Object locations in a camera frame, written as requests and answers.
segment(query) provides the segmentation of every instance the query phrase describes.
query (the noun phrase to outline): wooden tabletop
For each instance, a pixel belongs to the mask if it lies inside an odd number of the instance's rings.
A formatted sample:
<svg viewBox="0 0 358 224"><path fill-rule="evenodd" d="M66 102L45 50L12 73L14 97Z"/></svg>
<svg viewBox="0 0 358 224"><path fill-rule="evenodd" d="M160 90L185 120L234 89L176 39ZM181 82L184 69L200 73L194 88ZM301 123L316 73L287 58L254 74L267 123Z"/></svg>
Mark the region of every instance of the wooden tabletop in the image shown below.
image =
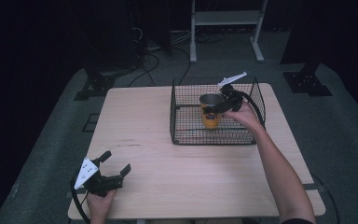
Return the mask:
<svg viewBox="0 0 358 224"><path fill-rule="evenodd" d="M269 84L259 84L266 129L303 184L313 180ZM172 87L110 90L87 157L106 150L101 173L131 172L114 199L113 219L271 217L278 211L256 146L177 146L170 136ZM316 216L325 212L317 189L307 190ZM88 207L83 206L86 214ZM75 204L71 219L81 219Z"/></svg>

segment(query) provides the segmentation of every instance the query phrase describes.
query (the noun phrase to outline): white plastic mount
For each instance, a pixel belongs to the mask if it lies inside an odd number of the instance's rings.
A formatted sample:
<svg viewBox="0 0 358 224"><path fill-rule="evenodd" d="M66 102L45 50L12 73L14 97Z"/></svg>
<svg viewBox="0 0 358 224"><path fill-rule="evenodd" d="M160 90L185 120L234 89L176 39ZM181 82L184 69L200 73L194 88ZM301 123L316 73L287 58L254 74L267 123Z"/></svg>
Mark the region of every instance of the white plastic mount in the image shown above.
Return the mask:
<svg viewBox="0 0 358 224"><path fill-rule="evenodd" d="M79 189L80 186L86 183L97 171L98 167L89 158L84 158L75 182L75 189Z"/></svg>
<svg viewBox="0 0 358 224"><path fill-rule="evenodd" d="M233 81L235 81L237 79L240 79L240 78L242 78L242 77L244 77L246 75L248 75L248 74L246 72L243 72L242 74L234 76L234 77L223 78L223 81L220 82L220 83L217 83L217 85L219 87L222 87L222 86L227 85L228 83L231 83L231 82L233 82Z"/></svg>

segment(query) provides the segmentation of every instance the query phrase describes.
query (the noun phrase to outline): gray floor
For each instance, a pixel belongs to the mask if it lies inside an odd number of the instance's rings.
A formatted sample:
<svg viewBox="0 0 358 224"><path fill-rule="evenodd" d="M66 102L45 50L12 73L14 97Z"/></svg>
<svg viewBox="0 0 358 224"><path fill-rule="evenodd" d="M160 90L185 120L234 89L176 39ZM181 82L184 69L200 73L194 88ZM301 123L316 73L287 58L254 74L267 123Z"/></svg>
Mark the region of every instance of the gray floor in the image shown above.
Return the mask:
<svg viewBox="0 0 358 224"><path fill-rule="evenodd" d="M198 45L198 62L191 64L186 76L231 77L246 71L259 82L269 83L310 171L324 182L324 188L337 204L336 210L328 193L322 190L326 213L318 217L319 223L337 223L337 213L341 223L358 223L358 104L338 75L324 65L316 75L333 96L293 94L282 72L297 71L302 64L280 65L289 33L261 33L259 44L264 63L256 61L249 35L226 35L223 41ZM176 47L187 52L189 49L188 44ZM163 51L154 55L159 58L158 67L150 72L154 84L149 76L143 76L132 87L171 85L172 78L181 77L188 67L188 58L181 50L174 49L172 56ZM146 68L156 62L154 57L145 57ZM115 88L127 87L143 72L139 69L119 77ZM86 155L92 137L92 133L82 132L83 126L90 114L101 111L104 100L91 97L88 101L74 101L86 79L86 73L80 70L66 87L22 169L16 188L1 208L0 223L68 222L69 180ZM276 217L255 220L278 223Z"/></svg>

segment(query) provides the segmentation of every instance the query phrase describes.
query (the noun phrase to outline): person's arm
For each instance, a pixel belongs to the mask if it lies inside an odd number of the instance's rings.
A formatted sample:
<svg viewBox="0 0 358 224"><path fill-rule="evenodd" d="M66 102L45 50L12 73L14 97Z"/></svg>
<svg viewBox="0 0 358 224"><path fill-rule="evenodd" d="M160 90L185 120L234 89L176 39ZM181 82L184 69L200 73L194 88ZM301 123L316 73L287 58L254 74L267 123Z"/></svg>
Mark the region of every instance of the person's arm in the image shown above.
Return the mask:
<svg viewBox="0 0 358 224"><path fill-rule="evenodd" d="M251 107L243 102L240 111L228 111L224 115L245 126L255 138L281 222L290 218L302 218L316 223L310 198L296 171L275 146Z"/></svg>
<svg viewBox="0 0 358 224"><path fill-rule="evenodd" d="M90 224L104 224L110 207L112 206L113 198L117 190L110 190L105 197L100 197L95 194L87 196L87 205L89 206Z"/></svg>

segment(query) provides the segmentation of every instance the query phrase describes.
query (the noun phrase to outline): wire mesh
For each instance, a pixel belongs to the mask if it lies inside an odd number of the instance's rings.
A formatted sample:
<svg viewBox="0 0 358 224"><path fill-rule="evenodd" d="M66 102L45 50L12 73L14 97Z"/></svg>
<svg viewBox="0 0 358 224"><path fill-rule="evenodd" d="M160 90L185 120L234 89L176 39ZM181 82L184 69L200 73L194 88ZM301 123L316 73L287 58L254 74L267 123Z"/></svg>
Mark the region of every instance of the wire mesh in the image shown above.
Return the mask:
<svg viewBox="0 0 358 224"><path fill-rule="evenodd" d="M237 121L221 117L219 125L207 129L202 123L200 96L220 93L219 77L174 79L172 82L170 132L176 145L253 145L255 140ZM264 123L266 109L255 77L243 77L231 83L235 90L249 94L257 104Z"/></svg>

